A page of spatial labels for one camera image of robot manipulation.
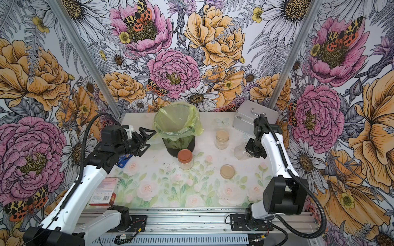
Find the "glass jar beige lid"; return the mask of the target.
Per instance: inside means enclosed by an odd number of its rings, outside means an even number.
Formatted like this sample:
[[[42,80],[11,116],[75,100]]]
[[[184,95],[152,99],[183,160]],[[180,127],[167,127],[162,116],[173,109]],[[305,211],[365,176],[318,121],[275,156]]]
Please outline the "glass jar beige lid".
[[[245,142],[235,147],[234,156],[236,159],[244,161],[253,158],[253,156],[246,151],[246,145],[247,143]]]
[[[219,130],[215,134],[215,146],[224,150],[228,147],[229,144],[229,133],[226,130]]]

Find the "silver metal case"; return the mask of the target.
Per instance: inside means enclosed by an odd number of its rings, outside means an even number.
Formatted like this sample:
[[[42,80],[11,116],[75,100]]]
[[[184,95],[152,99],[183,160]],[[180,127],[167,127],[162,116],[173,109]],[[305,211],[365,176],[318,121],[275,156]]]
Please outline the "silver metal case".
[[[276,123],[280,115],[279,112],[273,109],[259,105],[253,101],[246,100],[236,111],[233,128],[250,136],[254,136],[253,121],[261,114],[267,117],[268,122],[271,124]]]

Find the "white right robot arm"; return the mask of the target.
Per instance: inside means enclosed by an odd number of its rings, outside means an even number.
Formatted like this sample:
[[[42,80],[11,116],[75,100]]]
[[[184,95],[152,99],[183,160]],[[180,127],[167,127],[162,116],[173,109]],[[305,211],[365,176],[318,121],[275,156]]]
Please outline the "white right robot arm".
[[[246,209],[246,225],[255,230],[277,215],[301,214],[307,192],[294,179],[298,174],[284,148],[281,128],[270,124],[263,115],[257,117],[253,125],[255,138],[248,141],[245,151],[252,157],[267,160],[273,173],[262,200]]]

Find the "black mesh waste bin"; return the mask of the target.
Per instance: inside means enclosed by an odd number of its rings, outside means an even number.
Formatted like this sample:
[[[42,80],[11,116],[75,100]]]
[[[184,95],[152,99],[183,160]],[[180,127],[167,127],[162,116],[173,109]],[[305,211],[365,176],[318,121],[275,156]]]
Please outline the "black mesh waste bin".
[[[178,153],[184,149],[188,149],[191,152],[193,152],[195,149],[195,145],[196,145],[196,137],[195,136],[182,137],[177,140],[163,138],[162,140],[164,142],[164,145],[165,145],[168,153],[173,157],[177,157]]]

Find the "pink red packet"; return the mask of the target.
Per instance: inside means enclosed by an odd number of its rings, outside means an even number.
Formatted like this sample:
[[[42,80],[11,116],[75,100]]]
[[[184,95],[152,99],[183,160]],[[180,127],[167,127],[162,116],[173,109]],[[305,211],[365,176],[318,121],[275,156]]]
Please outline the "pink red packet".
[[[94,191],[88,205],[113,206],[120,186],[119,178],[105,178]]]

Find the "green plastic bin liner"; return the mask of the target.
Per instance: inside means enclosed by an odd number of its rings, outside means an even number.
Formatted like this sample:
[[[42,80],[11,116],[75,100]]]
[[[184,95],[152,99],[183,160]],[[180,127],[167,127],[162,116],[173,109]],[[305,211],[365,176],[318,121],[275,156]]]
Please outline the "green plastic bin liner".
[[[185,102],[173,102],[158,110],[152,127],[161,138],[172,141],[204,132],[199,110]]]

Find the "glass jar orange lid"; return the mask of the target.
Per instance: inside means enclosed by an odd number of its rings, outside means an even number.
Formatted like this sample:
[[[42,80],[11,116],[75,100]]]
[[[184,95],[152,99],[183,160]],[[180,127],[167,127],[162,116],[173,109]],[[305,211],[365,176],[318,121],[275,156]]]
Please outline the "glass jar orange lid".
[[[183,149],[178,152],[179,166],[182,170],[189,170],[194,165],[193,154],[189,149]]]

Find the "aluminium frame post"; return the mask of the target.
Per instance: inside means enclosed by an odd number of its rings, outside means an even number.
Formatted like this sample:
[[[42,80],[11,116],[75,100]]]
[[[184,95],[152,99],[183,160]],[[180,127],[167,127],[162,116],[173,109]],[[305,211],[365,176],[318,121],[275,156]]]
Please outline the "aluminium frame post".
[[[317,18],[317,15],[323,3],[324,3],[323,0],[311,1],[305,19],[303,21],[303,24],[301,25],[301,29],[294,39],[294,43],[291,47],[290,53],[280,73],[277,85],[273,91],[271,98],[268,101],[268,108],[273,109],[274,106],[276,105],[280,93],[286,84],[286,80],[288,79],[289,72],[291,71],[294,62],[297,59],[298,53],[300,52],[306,40],[306,37],[309,34],[309,31],[313,27],[314,21]]]
[[[122,118],[122,111],[117,105],[115,99],[111,95],[103,77],[101,76],[96,64],[94,63],[87,47],[84,44],[83,39],[80,37],[77,28],[74,26],[71,18],[69,17],[62,1],[49,1],[49,6],[57,17],[59,23],[64,27],[64,31],[70,38],[71,43],[75,47],[77,53],[82,58],[84,64],[86,65],[91,77],[95,80],[98,88],[102,92],[104,98],[106,99],[109,107],[111,108],[114,116],[117,120]]]

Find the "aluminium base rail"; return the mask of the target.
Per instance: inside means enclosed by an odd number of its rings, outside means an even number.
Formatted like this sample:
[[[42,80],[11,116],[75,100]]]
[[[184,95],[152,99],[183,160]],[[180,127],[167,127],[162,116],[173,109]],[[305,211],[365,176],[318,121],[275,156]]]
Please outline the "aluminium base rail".
[[[322,237],[296,236],[274,219],[246,224],[242,208],[131,209],[131,225],[117,229],[118,216],[105,209],[84,210],[73,233],[87,246],[323,246]]]

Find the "blue snack packet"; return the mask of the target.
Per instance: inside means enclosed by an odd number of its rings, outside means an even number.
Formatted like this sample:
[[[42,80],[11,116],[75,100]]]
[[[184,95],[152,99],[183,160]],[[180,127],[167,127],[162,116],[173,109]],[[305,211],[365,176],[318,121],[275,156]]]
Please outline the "blue snack packet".
[[[117,163],[117,166],[118,166],[119,168],[123,169],[123,168],[127,165],[128,161],[129,161],[132,157],[133,157],[132,154],[125,154],[125,155],[123,155],[123,156],[120,156],[120,157],[119,157],[119,161],[118,161],[118,163]]]

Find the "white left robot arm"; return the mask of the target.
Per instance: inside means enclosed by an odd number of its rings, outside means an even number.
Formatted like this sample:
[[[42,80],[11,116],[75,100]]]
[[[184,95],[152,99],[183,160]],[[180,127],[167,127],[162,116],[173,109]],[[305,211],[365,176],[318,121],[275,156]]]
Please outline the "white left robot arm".
[[[150,147],[147,143],[155,130],[129,126],[109,126],[102,133],[102,141],[82,163],[84,169],[60,204],[38,227],[29,227],[23,235],[26,246],[85,246],[104,233],[116,229],[128,230],[131,225],[129,209],[111,206],[104,214],[77,228],[84,208],[102,181],[124,155],[141,157]]]

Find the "aluminium frame post left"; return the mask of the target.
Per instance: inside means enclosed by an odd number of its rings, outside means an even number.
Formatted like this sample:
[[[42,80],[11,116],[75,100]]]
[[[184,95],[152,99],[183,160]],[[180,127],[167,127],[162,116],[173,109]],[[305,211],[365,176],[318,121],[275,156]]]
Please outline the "aluminium frame post left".
[[[114,116],[117,120],[122,118],[122,111],[117,105],[115,99],[111,95],[103,77],[101,76],[96,64],[94,63],[87,47],[84,44],[83,39],[80,37],[77,28],[74,26],[71,18],[69,17],[62,1],[49,1],[49,6],[57,17],[59,23],[64,27],[64,31],[70,38],[71,43],[75,47],[77,53],[82,58],[84,64],[86,65],[91,77],[95,80],[98,88],[102,92],[104,98],[106,99],[109,107],[111,108]]]

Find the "aluminium frame post right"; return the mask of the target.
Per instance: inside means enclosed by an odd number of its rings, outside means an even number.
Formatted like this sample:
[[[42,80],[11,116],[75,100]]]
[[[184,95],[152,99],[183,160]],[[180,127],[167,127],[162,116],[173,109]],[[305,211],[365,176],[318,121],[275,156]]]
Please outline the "aluminium frame post right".
[[[317,15],[323,3],[324,3],[323,0],[311,1],[305,19],[303,21],[303,24],[301,25],[301,29],[294,39],[294,43],[291,47],[290,53],[280,73],[277,85],[273,91],[271,98],[268,101],[268,108],[273,109],[274,106],[276,105],[280,93],[286,84],[286,80],[288,79],[289,72],[291,71],[294,62],[297,59],[298,53],[300,52],[306,40],[306,37],[309,34],[309,31],[313,27],[314,21],[317,18]]]

